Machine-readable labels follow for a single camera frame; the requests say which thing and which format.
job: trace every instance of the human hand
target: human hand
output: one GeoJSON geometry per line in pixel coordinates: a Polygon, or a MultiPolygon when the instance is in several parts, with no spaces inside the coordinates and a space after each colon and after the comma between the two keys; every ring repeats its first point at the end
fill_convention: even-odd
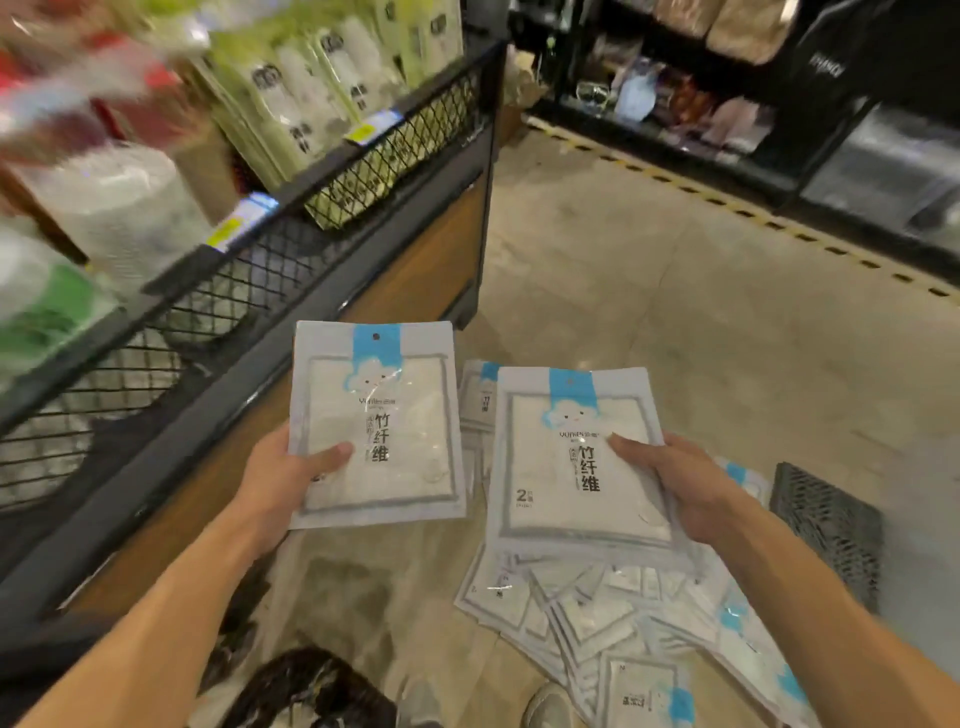
{"type": "Polygon", "coordinates": [[[732,506],[750,496],[699,446],[669,432],[663,439],[666,445],[645,445],[614,433],[608,442],[631,465],[654,471],[677,497],[686,535],[712,545],[732,506]]]}
{"type": "Polygon", "coordinates": [[[225,514],[251,529],[255,556],[283,540],[290,519],[318,475],[343,468],[353,455],[351,443],[340,443],[307,457],[287,452],[290,423],[286,422],[253,446],[243,480],[225,514]]]}

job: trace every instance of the concrete floor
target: concrete floor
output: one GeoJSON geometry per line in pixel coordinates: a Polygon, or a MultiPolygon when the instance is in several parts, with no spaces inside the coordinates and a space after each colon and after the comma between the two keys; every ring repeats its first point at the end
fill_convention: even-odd
{"type": "MultiPolygon", "coordinates": [[[[899,451],[960,414],[954,303],[539,133],[497,164],[480,311],[458,349],[647,367],[665,428],[871,501],[899,451]]],[[[449,728],[518,725],[544,678],[452,606],[484,519],[481,495],[466,521],[309,533],[287,639],[301,631],[391,696],[428,676],[449,728]]],[[[771,724],[726,673],[688,660],[698,728],[771,724]]]]}

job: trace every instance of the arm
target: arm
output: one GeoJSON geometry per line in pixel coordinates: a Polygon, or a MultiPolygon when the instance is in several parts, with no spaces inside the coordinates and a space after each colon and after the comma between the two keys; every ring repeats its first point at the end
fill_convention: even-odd
{"type": "Polygon", "coordinates": [[[687,535],[712,546],[763,620],[825,728],[946,728],[960,686],[861,607],[840,578],[682,438],[657,448],[611,437],[656,471],[687,535]]]}
{"type": "Polygon", "coordinates": [[[233,501],[19,728],[182,728],[230,597],[252,562],[282,540],[311,478],[352,447],[288,455],[287,425],[253,448],[233,501]]]}

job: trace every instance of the sneaker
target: sneaker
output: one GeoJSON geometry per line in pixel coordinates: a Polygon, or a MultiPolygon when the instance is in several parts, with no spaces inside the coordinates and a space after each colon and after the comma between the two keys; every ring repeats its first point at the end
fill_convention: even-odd
{"type": "Polygon", "coordinates": [[[544,685],[530,698],[520,725],[522,728],[572,728],[573,714],[566,691],[556,683],[544,685]]]}
{"type": "Polygon", "coordinates": [[[407,678],[396,702],[396,728],[419,728],[443,725],[440,703],[433,686],[420,677],[407,678]]]}

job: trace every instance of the yellow floor stripe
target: yellow floor stripe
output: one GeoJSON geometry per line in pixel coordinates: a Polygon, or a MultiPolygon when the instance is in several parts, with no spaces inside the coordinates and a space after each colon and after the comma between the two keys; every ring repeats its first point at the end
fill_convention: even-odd
{"type": "Polygon", "coordinates": [[[728,210],[734,215],[769,231],[790,235],[794,239],[808,245],[816,246],[826,253],[844,257],[851,263],[859,265],[866,270],[882,271],[884,274],[888,274],[893,280],[922,288],[932,296],[946,299],[954,304],[960,305],[960,288],[934,278],[930,274],[904,265],[886,255],[874,253],[848,240],[843,240],[828,235],[825,232],[808,228],[794,220],[778,217],[763,207],[753,205],[726,192],[721,192],[720,190],[713,189],[699,182],[689,180],[686,177],[668,172],[665,169],[660,169],[654,164],[611,149],[585,136],[580,136],[561,127],[547,124],[535,116],[524,115],[523,120],[531,129],[535,129],[560,140],[568,148],[594,153],[601,159],[619,164],[657,182],[669,184],[683,193],[690,195],[690,197],[696,197],[709,205],[728,210]]]}

